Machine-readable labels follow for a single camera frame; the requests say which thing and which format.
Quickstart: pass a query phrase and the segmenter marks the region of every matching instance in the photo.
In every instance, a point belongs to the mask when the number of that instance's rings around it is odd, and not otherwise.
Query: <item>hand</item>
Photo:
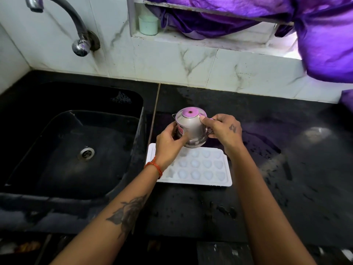
[[[241,126],[234,116],[227,114],[216,114],[212,119],[200,116],[201,122],[212,128],[213,133],[209,134],[210,138],[218,138],[223,144],[224,150],[228,154],[231,149],[244,145],[241,138]]]
[[[173,139],[172,132],[176,126],[177,123],[175,121],[170,123],[164,131],[157,136],[155,162],[162,171],[171,165],[181,148],[189,140],[187,133],[178,140]]]

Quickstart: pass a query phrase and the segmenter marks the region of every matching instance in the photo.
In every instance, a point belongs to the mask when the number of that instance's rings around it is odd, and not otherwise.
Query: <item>faucet handle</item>
[[[90,52],[91,43],[88,40],[76,40],[72,44],[73,52],[78,56],[86,56]]]

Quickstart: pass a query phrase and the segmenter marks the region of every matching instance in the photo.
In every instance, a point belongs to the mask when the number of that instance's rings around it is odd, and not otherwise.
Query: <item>white tray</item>
[[[156,143],[151,143],[146,163],[152,161],[155,153]],[[232,186],[227,156],[220,149],[206,147],[183,147],[157,182]]]

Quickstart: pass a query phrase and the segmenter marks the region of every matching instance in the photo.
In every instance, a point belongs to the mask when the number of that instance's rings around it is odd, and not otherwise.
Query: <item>black sink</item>
[[[90,111],[54,117],[5,184],[5,191],[99,198],[128,168],[139,118]]]
[[[46,83],[1,98],[2,152],[11,158],[2,160],[0,193],[93,200],[122,189],[129,171],[136,176],[132,156],[145,134],[139,94]]]

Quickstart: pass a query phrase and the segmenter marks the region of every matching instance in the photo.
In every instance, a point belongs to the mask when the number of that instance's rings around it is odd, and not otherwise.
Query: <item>hand tattoo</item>
[[[128,235],[130,230],[135,224],[135,221],[138,217],[140,210],[142,209],[145,201],[147,200],[147,194],[145,196],[139,196],[132,199],[130,202],[121,202],[123,204],[122,208],[119,208],[115,211],[110,218],[106,220],[111,221],[115,225],[121,224],[121,233],[125,236]]]
[[[236,133],[236,126],[233,124],[229,127],[230,130],[233,130],[234,133]]]

